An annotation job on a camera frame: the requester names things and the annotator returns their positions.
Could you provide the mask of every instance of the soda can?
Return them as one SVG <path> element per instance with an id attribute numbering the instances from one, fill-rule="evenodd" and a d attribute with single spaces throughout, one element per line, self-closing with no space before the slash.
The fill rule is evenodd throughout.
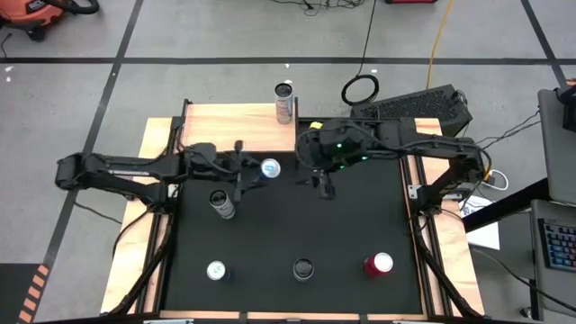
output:
<path id="1" fill-rule="evenodd" d="M 368 257 L 364 261 L 364 273 L 371 278 L 385 275 L 392 270 L 393 265 L 392 257 L 387 253 L 381 252 Z"/>
<path id="2" fill-rule="evenodd" d="M 293 90 L 292 86 L 281 83 L 274 89 L 276 94 L 276 119 L 281 124 L 290 123 L 293 112 Z"/>
<path id="3" fill-rule="evenodd" d="M 232 200 L 220 189 L 210 194 L 210 206 L 212 206 L 224 220 L 229 220 L 236 214 Z"/>
<path id="4" fill-rule="evenodd" d="M 292 267 L 292 272 L 294 274 L 294 278 L 303 283 L 308 281 L 314 275 L 314 265 L 309 259 L 306 258 L 299 258 L 294 262 L 294 266 Z"/>
<path id="5" fill-rule="evenodd" d="M 280 163 L 273 158 L 267 158 L 260 164 L 258 182 L 266 183 L 270 179 L 277 178 L 280 175 L 280 171 Z"/>
<path id="6" fill-rule="evenodd" d="M 208 278 L 213 281 L 227 283 L 232 278 L 232 272 L 221 261 L 212 261 L 206 268 Z"/>

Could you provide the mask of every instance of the wooden table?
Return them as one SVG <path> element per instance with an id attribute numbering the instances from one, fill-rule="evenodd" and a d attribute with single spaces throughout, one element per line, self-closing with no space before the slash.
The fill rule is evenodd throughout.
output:
<path id="1" fill-rule="evenodd" d="M 144 132 L 140 147 L 141 158 L 153 158 L 166 146 L 170 132 L 171 118 L 150 118 Z M 437 119 L 416 119 L 418 132 L 441 134 Z M 270 103 L 250 104 L 190 104 L 187 108 L 182 142 L 190 145 L 196 142 L 209 141 L 216 145 L 218 150 L 231 150 L 235 140 L 244 140 L 244 149 L 252 151 L 291 151 L 294 148 L 295 128 L 294 122 L 281 125 L 275 119 L 275 107 Z M 423 166 L 427 180 L 431 183 L 448 169 L 448 161 L 436 158 L 423 158 Z M 416 176 L 416 161 L 409 157 L 409 171 L 413 184 L 418 184 Z M 142 183 L 149 182 L 148 178 L 136 178 Z M 444 202 L 444 209 L 460 214 L 457 202 Z M 122 227 L 144 212 L 141 202 L 127 202 Z M 150 230 L 153 215 L 137 223 L 128 230 L 116 249 L 106 293 L 103 299 L 102 312 L 114 308 L 132 287 L 140 276 L 144 265 L 147 246 L 149 244 Z M 473 262 L 468 248 L 468 241 L 463 224 L 448 214 L 437 215 L 436 231 L 444 269 L 460 294 L 479 313 L 484 313 L 482 299 Z M 160 228 L 163 229 L 167 219 L 164 218 Z M 163 238 L 163 231 L 159 232 L 157 246 Z M 443 314 L 440 291 L 437 279 L 428 269 L 432 301 L 436 314 Z M 153 310 L 154 296 L 158 282 L 158 269 L 148 283 L 147 299 L 144 302 L 144 311 Z M 454 315 L 457 309 L 452 307 Z M 237 319 L 236 311 L 171 311 L 162 310 L 161 316 L 166 318 L 222 318 Z M 249 312 L 249 319 L 286 319 L 300 318 L 303 320 L 359 320 L 358 314 L 319 314 L 319 313 L 263 313 Z M 426 316 L 406 314 L 370 314 L 369 320 L 424 320 Z"/>

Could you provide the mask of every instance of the table leg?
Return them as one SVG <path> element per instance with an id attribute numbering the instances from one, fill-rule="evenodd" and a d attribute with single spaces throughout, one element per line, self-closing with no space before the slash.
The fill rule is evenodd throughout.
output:
<path id="1" fill-rule="evenodd" d="M 537 287 L 536 280 L 530 279 L 530 284 Z M 539 300 L 538 292 L 530 288 L 530 310 L 532 311 L 532 320 L 544 320 L 542 303 Z"/>
<path id="2" fill-rule="evenodd" d="M 530 206 L 534 199 L 549 201 L 548 179 L 544 178 L 528 187 L 513 193 L 479 211 L 473 212 L 463 219 L 466 233 L 477 230 L 495 221 L 499 221 Z"/>

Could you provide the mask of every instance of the white paper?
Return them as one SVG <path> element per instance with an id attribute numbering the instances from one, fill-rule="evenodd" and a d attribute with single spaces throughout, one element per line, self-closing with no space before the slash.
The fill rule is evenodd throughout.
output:
<path id="1" fill-rule="evenodd" d="M 488 206 L 489 204 L 492 204 L 492 202 L 488 199 L 472 196 L 462 210 L 462 215 L 463 217 L 466 217 L 471 213 L 479 211 L 480 209 Z M 493 222 L 488 226 L 484 226 L 483 228 L 467 233 L 466 237 L 468 238 L 468 243 L 470 244 L 500 250 L 500 236 L 498 233 L 497 222 Z"/>

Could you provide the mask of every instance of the gray concrete floor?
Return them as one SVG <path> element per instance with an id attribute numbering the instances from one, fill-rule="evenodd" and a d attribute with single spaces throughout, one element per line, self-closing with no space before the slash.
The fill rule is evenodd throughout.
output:
<path id="1" fill-rule="evenodd" d="M 446 9 L 387 5 L 378 0 L 367 57 L 426 58 Z M 357 64 L 123 64 L 110 76 L 136 0 L 100 0 L 93 16 L 70 16 L 36 43 L 18 31 L 5 44 L 10 58 L 109 58 L 101 64 L 0 63 L 0 263 L 41 263 L 66 194 L 53 185 L 56 160 L 82 150 L 109 77 L 116 78 L 94 150 L 135 156 L 148 117 L 180 113 L 185 97 L 197 103 L 265 103 L 272 87 L 293 81 L 305 116 L 346 116 L 339 93 Z M 532 0 L 557 58 L 576 59 L 572 0 Z M 362 55 L 372 0 L 354 10 L 308 17 L 296 5 L 267 0 L 143 0 L 127 58 L 350 57 Z M 0 31 L 0 39 L 7 30 Z M 520 0 L 457 0 L 437 51 L 439 58 L 546 59 Z M 13 67 L 9 72 L 5 68 Z M 418 91 L 427 66 L 364 65 L 377 70 L 380 99 Z M 575 66 L 562 66 L 576 77 Z M 464 90 L 474 117 L 467 136 L 479 140 L 511 128 L 537 109 L 536 92 L 558 86 L 548 65 L 439 65 L 432 86 Z M 351 89 L 367 95 L 363 85 Z M 538 126 L 490 148 L 506 173 L 506 193 L 545 176 Z M 125 201 L 82 192 L 78 201 L 120 219 Z M 116 224 L 74 209 L 37 315 L 37 321 L 96 316 L 111 265 Z M 496 319 L 523 320 L 528 290 L 503 273 L 478 269 L 484 307 Z M 546 322 L 569 320 L 546 313 Z"/>

